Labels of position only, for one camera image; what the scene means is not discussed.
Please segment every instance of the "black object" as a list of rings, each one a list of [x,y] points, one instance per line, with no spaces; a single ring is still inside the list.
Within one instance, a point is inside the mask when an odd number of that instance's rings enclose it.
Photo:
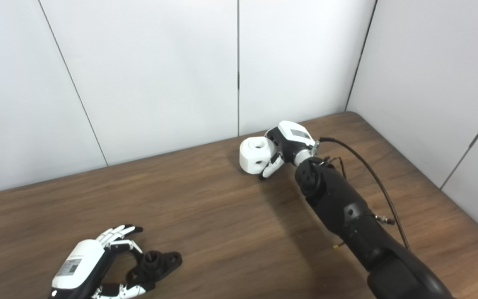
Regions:
[[[171,274],[182,264],[182,256],[178,252],[161,253],[151,250],[144,254],[141,262],[127,273],[127,288],[137,284],[146,284],[145,289],[150,291],[167,275]]]
[[[407,237],[405,236],[405,233],[403,231],[403,227],[402,227],[402,224],[400,222],[400,218],[398,217],[398,213],[396,212],[396,208],[394,207],[392,199],[390,199],[390,196],[388,195],[387,189],[385,188],[385,186],[383,186],[383,183],[381,182],[381,180],[377,176],[376,172],[374,172],[374,170],[367,163],[367,161],[363,157],[361,157],[361,155],[359,155],[359,153],[357,153],[349,145],[347,145],[344,142],[342,142],[340,140],[337,140],[335,138],[321,137],[321,138],[319,138],[319,142],[333,142],[333,143],[339,144],[339,145],[343,146],[344,148],[346,148],[348,151],[350,151],[355,157],[357,157],[357,159],[359,159],[359,161],[361,161],[361,163],[363,163],[363,165],[366,167],[366,169],[368,169],[370,174],[376,180],[377,184],[379,185],[379,188],[383,192],[383,195],[385,195],[385,199],[387,199],[388,206],[389,206],[389,208],[392,212],[392,215],[394,216],[394,221],[396,221],[396,224],[398,225],[398,230],[400,231],[400,235],[402,236],[403,243],[404,243],[406,249],[408,249],[410,251],[410,246],[408,244]]]
[[[332,164],[318,157],[306,159],[296,168],[295,179],[326,228],[370,272],[368,287],[378,299],[453,299],[442,281],[383,229]]]

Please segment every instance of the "wall seam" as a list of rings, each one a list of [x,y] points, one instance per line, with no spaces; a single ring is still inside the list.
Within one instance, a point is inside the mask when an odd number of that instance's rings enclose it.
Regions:
[[[476,134],[476,136],[472,139],[472,141],[470,142],[468,148],[466,149],[466,151],[464,152],[464,154],[462,155],[461,159],[457,162],[457,165],[455,165],[455,167],[453,168],[453,170],[451,170],[451,173],[449,174],[449,176],[447,176],[446,180],[444,181],[444,183],[440,186],[440,190],[442,190],[444,188],[444,186],[446,185],[446,183],[449,181],[449,179],[451,178],[451,176],[455,173],[455,171],[457,170],[457,168],[459,167],[459,165],[462,163],[462,161],[464,160],[464,158],[466,157],[466,155],[470,152],[471,148],[473,147],[473,145],[477,142],[478,140],[478,132]]]
[[[68,75],[70,76],[71,83],[73,84],[73,88],[75,89],[75,92],[76,92],[76,95],[77,95],[77,97],[78,97],[78,100],[80,101],[80,104],[81,104],[81,106],[82,106],[82,110],[84,110],[84,114],[86,115],[86,119],[88,120],[88,123],[90,124],[91,131],[93,132],[93,136],[95,137],[95,141],[97,141],[97,145],[99,146],[99,150],[101,151],[102,158],[104,159],[104,161],[105,161],[105,163],[106,163],[106,166],[109,166],[109,165],[108,165],[108,161],[106,160],[105,154],[104,154],[104,152],[102,151],[101,144],[99,143],[99,139],[97,138],[97,134],[95,133],[95,129],[93,128],[93,125],[91,125],[91,120],[90,120],[90,117],[88,116],[88,112],[86,111],[86,108],[84,107],[84,103],[82,102],[82,99],[81,99],[81,97],[80,97],[80,94],[78,93],[77,87],[76,87],[76,85],[75,85],[75,81],[73,80],[73,76],[72,76],[71,73],[70,73],[70,69],[69,69],[69,67],[68,67],[68,63],[66,63],[66,59],[64,58],[64,55],[62,54],[62,51],[61,51],[61,49],[60,49],[59,42],[58,42],[58,40],[56,40],[55,32],[53,32],[53,28],[51,27],[51,23],[49,23],[49,19],[47,19],[47,14],[45,13],[44,6],[41,5],[41,1],[40,1],[40,0],[38,0],[38,4],[40,5],[41,11],[42,11],[42,13],[44,14],[45,21],[47,22],[47,25],[48,25],[48,27],[49,27],[49,30],[51,31],[51,35],[53,36],[53,39],[55,40],[56,47],[57,47],[57,49],[59,49],[60,56],[61,56],[61,58],[62,58],[62,61],[64,62],[64,66],[66,67],[66,71],[68,72]]]
[[[349,98],[351,97],[351,92],[353,91],[353,85],[355,84],[355,78],[357,78],[357,72],[359,70],[359,66],[361,65],[361,58],[363,57],[364,47],[366,46],[366,40],[368,39],[368,33],[370,32],[370,27],[372,26],[373,15],[376,13],[376,6],[377,1],[373,5],[372,15],[370,16],[370,22],[368,23],[368,28],[366,29],[366,36],[364,36],[363,47],[361,49],[361,54],[359,55],[359,61],[357,61],[357,67],[355,68],[355,74],[353,74],[353,80],[351,81],[351,87],[349,88],[348,99],[346,100],[346,107],[344,107],[344,111],[348,110]]]

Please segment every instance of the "white cylindrical object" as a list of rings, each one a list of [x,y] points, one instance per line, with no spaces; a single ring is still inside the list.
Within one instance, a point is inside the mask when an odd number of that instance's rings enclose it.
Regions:
[[[259,174],[275,153],[276,147],[268,138],[246,138],[239,147],[239,164],[245,172]]]

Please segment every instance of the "qr code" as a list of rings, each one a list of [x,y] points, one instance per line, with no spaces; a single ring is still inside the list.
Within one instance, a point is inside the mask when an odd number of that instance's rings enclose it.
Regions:
[[[78,264],[80,264],[80,261],[82,261],[82,259],[66,260],[64,262],[64,265],[60,267],[60,270],[56,274],[56,276],[72,276],[73,274],[75,274],[75,271],[78,268]]]

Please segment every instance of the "hole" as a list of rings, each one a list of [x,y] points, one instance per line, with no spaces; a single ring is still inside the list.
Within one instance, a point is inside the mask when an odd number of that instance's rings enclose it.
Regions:
[[[156,254],[156,252],[149,252],[147,255],[145,255],[145,260],[148,262],[148,263],[153,263],[155,262],[156,260],[158,259],[158,254]]]

